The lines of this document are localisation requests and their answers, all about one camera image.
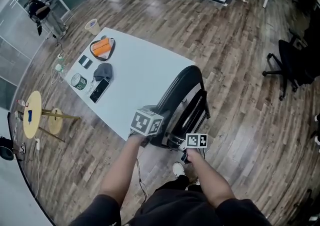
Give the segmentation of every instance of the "phone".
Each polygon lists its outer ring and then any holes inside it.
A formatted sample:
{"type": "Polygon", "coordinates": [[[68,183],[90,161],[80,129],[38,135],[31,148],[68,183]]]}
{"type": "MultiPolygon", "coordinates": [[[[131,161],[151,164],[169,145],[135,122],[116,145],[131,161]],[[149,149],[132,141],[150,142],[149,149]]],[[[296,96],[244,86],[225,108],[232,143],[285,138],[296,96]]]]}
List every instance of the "phone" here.
{"type": "Polygon", "coordinates": [[[106,91],[106,89],[108,88],[110,82],[108,82],[106,79],[102,79],[98,86],[95,88],[95,90],[92,92],[92,94],[90,95],[90,99],[93,102],[98,102],[98,100],[100,99],[100,97],[102,96],[102,94],[106,91]]]}
{"type": "Polygon", "coordinates": [[[91,64],[92,60],[89,59],[87,56],[83,55],[81,59],[79,59],[80,65],[82,65],[85,69],[87,69],[91,64]]]}

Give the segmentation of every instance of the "person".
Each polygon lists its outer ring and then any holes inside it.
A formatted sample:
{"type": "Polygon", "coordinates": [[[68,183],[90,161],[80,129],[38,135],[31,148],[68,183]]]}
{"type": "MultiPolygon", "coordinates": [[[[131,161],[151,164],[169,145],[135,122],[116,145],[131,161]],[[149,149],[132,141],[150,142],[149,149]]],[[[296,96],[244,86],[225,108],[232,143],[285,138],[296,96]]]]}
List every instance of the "person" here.
{"type": "Polygon", "coordinates": [[[68,27],[61,19],[49,8],[49,3],[44,4],[39,0],[29,0],[29,15],[37,16],[45,25],[48,25],[53,33],[62,39],[68,30],[68,27]]]}
{"type": "Polygon", "coordinates": [[[26,152],[26,145],[24,142],[22,143],[21,147],[19,147],[12,140],[4,137],[0,137],[0,148],[9,149],[16,155],[19,153],[23,155],[26,152]]]}
{"type": "MultiPolygon", "coordinates": [[[[121,225],[120,207],[128,191],[143,140],[142,135],[128,138],[119,157],[102,180],[98,195],[70,226],[121,225]]],[[[251,200],[235,198],[228,182],[196,149],[186,151],[198,175],[198,182],[185,191],[189,178],[183,166],[175,163],[172,168],[176,180],[158,188],[125,226],[271,225],[251,200]]]]}

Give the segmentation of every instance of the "hand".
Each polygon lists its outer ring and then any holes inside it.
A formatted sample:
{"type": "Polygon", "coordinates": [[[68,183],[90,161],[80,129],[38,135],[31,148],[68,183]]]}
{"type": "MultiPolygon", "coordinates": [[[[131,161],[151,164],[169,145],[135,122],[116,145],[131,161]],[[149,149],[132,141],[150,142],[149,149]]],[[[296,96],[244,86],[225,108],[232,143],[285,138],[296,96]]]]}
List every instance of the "hand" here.
{"type": "Polygon", "coordinates": [[[193,159],[195,156],[200,155],[200,153],[198,152],[198,150],[196,148],[187,148],[186,149],[186,153],[188,154],[188,161],[190,161],[192,163],[193,159]]]}
{"type": "Polygon", "coordinates": [[[133,134],[130,135],[128,138],[128,141],[135,141],[135,142],[139,142],[142,143],[145,140],[146,136],[142,135],[142,134],[133,134]]]}

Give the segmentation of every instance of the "wooden stool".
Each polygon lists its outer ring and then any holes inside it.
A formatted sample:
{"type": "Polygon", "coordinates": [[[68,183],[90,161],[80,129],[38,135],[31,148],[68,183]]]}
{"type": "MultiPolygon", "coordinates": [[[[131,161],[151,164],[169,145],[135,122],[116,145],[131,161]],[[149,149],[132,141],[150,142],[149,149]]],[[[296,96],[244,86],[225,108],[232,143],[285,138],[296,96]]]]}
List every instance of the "wooden stool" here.
{"type": "Polygon", "coordinates": [[[76,120],[80,119],[80,117],[78,116],[64,115],[59,108],[54,108],[52,110],[42,109],[42,100],[39,91],[32,92],[27,100],[27,103],[28,107],[24,108],[23,130],[28,139],[32,139],[36,135],[36,131],[39,129],[42,132],[45,132],[46,134],[52,136],[53,138],[64,142],[64,140],[56,136],[56,134],[58,134],[62,129],[63,118],[73,118],[76,120]],[[29,122],[29,110],[32,111],[31,122],[29,122]],[[49,131],[39,126],[42,115],[49,116],[49,131]]]}

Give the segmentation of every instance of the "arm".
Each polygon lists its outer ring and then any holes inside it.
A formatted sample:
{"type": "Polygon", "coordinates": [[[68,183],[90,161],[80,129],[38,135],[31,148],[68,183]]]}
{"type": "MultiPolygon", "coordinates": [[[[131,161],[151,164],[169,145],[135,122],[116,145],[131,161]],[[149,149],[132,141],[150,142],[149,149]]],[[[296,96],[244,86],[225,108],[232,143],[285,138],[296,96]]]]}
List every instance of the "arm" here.
{"type": "Polygon", "coordinates": [[[217,208],[222,202],[235,198],[229,183],[214,170],[195,149],[188,148],[188,160],[192,162],[201,188],[209,203],[217,208]]]}
{"type": "Polygon", "coordinates": [[[47,5],[43,6],[42,8],[38,9],[38,10],[35,12],[35,14],[38,15],[39,13],[43,12],[46,8],[49,8],[49,6],[47,6],[47,5]]]}
{"type": "Polygon", "coordinates": [[[142,135],[132,135],[126,141],[119,157],[102,180],[99,194],[114,198],[122,205],[130,186],[140,144],[145,139],[142,135]]]}

